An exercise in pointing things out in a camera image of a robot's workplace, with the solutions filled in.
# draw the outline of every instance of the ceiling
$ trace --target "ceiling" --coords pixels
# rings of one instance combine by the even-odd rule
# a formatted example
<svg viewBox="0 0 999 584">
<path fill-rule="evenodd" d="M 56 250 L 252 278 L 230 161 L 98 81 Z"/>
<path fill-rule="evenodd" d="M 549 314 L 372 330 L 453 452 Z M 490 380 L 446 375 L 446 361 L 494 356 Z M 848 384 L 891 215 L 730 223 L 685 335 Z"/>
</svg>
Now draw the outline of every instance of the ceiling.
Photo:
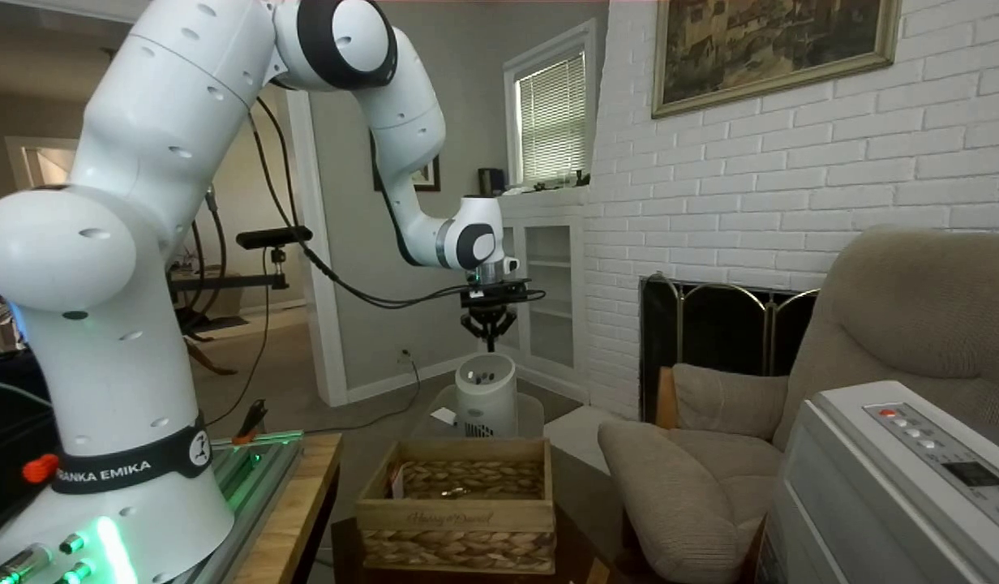
<svg viewBox="0 0 999 584">
<path fill-rule="evenodd" d="M 121 23 L 0 2 L 0 98 L 81 104 L 124 37 Z"/>
</svg>

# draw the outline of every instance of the wooden basket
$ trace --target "wooden basket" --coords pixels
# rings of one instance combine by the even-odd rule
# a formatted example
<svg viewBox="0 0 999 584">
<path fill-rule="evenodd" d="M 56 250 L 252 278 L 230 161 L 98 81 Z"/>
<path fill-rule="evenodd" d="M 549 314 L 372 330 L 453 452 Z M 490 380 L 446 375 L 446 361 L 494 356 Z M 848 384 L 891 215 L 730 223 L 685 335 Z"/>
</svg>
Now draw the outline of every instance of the wooden basket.
<svg viewBox="0 0 999 584">
<path fill-rule="evenodd" d="M 541 438 L 398 442 L 358 500 L 366 569 L 556 574 Z"/>
</svg>

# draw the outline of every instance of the picture frame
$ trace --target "picture frame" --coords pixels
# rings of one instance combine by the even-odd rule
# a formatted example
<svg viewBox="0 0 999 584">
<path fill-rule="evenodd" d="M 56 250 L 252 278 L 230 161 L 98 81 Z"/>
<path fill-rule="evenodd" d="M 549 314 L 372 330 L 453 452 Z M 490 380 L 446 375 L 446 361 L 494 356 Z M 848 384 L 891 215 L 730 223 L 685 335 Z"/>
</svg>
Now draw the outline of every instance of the picture frame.
<svg viewBox="0 0 999 584">
<path fill-rule="evenodd" d="M 413 177 L 413 187 L 414 192 L 440 192 L 440 172 L 437 172 L 437 157 L 420 170 L 414 172 Z M 368 137 L 368 172 L 372 172 L 372 192 L 383 192 L 383 182 L 378 182 L 378 172 L 376 172 L 376 146 L 372 146 L 372 137 Z"/>
<path fill-rule="evenodd" d="M 657 0 L 651 117 L 890 67 L 903 0 Z"/>
<path fill-rule="evenodd" d="M 437 157 L 413 177 L 414 192 L 440 192 Z"/>
</svg>

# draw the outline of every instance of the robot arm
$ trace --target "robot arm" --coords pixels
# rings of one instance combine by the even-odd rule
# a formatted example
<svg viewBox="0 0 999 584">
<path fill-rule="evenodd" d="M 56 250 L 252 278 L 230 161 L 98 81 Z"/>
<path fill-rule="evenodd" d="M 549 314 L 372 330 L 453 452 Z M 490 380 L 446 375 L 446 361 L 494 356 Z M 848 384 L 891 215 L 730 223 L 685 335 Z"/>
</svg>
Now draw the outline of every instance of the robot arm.
<svg viewBox="0 0 999 584">
<path fill-rule="evenodd" d="M 226 540 L 166 267 L 265 81 L 354 90 L 404 258 L 474 269 L 468 330 L 494 345 L 524 299 L 497 198 L 420 215 L 413 175 L 443 123 L 407 40 L 368 0 L 152 0 L 85 106 L 65 192 L 0 198 L 0 296 L 60 438 L 56 480 L 0 528 L 0 564 L 106 524 L 136 580 L 173 580 Z"/>
<path fill-rule="evenodd" d="M 275 76 L 278 83 L 354 90 L 372 137 L 402 258 L 471 269 L 474 284 L 460 299 L 460 322 L 494 349 L 497 336 L 517 322 L 508 301 L 524 301 L 533 293 L 511 278 L 517 258 L 503 252 L 497 198 L 471 195 L 453 216 L 431 216 L 414 198 L 413 177 L 443 144 L 443 117 L 414 46 L 362 0 L 281 2 L 275 29 L 284 67 Z"/>
</svg>

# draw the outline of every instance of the cable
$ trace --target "cable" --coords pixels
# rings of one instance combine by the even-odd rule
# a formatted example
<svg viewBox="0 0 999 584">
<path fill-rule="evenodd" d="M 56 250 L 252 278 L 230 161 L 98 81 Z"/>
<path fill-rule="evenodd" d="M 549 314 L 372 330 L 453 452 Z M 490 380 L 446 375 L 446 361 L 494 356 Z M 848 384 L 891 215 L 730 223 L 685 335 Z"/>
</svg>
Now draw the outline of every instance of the cable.
<svg viewBox="0 0 999 584">
<path fill-rule="evenodd" d="M 208 299 L 203 309 L 200 309 L 200 322 L 210 322 L 208 314 L 210 314 L 210 309 L 215 309 L 215 301 L 216 301 L 216 293 L 220 293 L 220 284 L 224 284 L 224 278 L 226 278 L 230 252 L 226 252 L 226 234 L 224 234 L 224 228 L 220 228 L 215 187 L 208 187 L 203 201 L 208 201 L 208 215 L 210 215 L 215 236 L 216 236 L 216 284 L 210 289 L 210 299 Z"/>
<path fill-rule="evenodd" d="M 200 228 L 199 219 L 188 223 L 190 236 L 193 236 L 193 252 L 199 252 L 199 283 L 203 283 L 203 236 L 200 236 Z M 200 299 L 200 284 L 190 293 L 190 299 L 186 301 L 186 310 L 188 310 L 188 322 L 186 328 L 190 324 L 190 314 L 193 314 L 193 306 Z"/>
<path fill-rule="evenodd" d="M 278 140 L 278 157 L 281 157 L 281 177 L 284 177 L 284 187 L 288 187 L 288 201 L 291 201 L 291 216 L 284 216 L 281 211 L 281 201 L 278 201 L 278 192 L 273 186 L 273 172 L 268 172 L 268 159 L 265 159 L 265 146 L 261 146 L 261 137 L 255 129 L 255 119 L 248 119 L 248 129 L 252 129 L 252 146 L 260 152 L 260 165 L 261 165 L 261 177 L 265 177 L 265 187 L 268 187 L 268 198 L 281 216 L 284 228 L 297 228 L 297 204 L 296 204 L 296 177 L 291 177 L 291 161 L 288 161 L 288 148 L 284 148 L 284 137 L 281 137 L 281 125 L 275 119 L 275 115 L 268 110 L 268 104 L 260 98 L 260 106 L 265 110 L 273 129 L 275 129 L 275 140 Z M 351 293 L 354 299 L 372 306 L 372 309 L 383 309 L 383 310 L 398 310 L 398 309 L 413 309 L 413 306 L 420 306 L 420 301 L 433 301 L 433 299 L 446 299 L 446 296 L 460 296 L 465 284 L 443 284 L 443 289 L 433 289 L 427 296 L 419 296 L 419 299 L 383 299 L 383 296 L 368 296 L 358 284 L 351 284 L 348 278 L 341 278 L 341 271 L 333 271 L 309 243 L 297 243 L 300 252 L 309 257 L 309 264 L 324 271 L 333 284 L 341 284 L 345 293 Z"/>
<path fill-rule="evenodd" d="M 215 416 L 215 418 L 208 422 L 208 427 L 216 424 L 216 422 L 224 422 L 230 413 L 241 409 L 242 397 L 247 397 L 248 387 L 252 387 L 252 372 L 260 369 L 260 363 L 261 363 L 261 356 L 265 356 L 265 346 L 268 346 L 268 284 L 265 284 L 265 306 L 261 306 L 261 336 L 260 336 L 260 349 L 255 349 L 255 356 L 252 356 L 252 363 L 248 363 L 248 369 L 247 369 L 242 390 L 241 390 L 241 397 L 226 407 L 226 413 Z"/>
<path fill-rule="evenodd" d="M 14 387 L 14 384 L 0 384 L 0 392 L 14 392 L 14 397 L 33 400 L 33 402 L 51 409 L 50 400 L 38 400 L 35 392 L 28 392 L 28 390 L 21 390 L 21 387 Z"/>
<path fill-rule="evenodd" d="M 265 104 L 261 98 L 260 98 L 260 106 L 265 110 L 265 117 L 268 117 L 268 123 L 273 123 L 273 129 L 275 129 L 278 159 L 281 159 L 281 182 L 284 182 L 284 195 L 288 195 L 288 201 L 291 201 L 291 219 L 300 223 L 300 219 L 297 219 L 296 177 L 291 177 L 291 172 L 288 172 L 291 152 L 288 152 L 288 146 L 284 146 L 284 134 L 281 134 L 275 115 L 268 110 L 268 104 Z"/>
</svg>

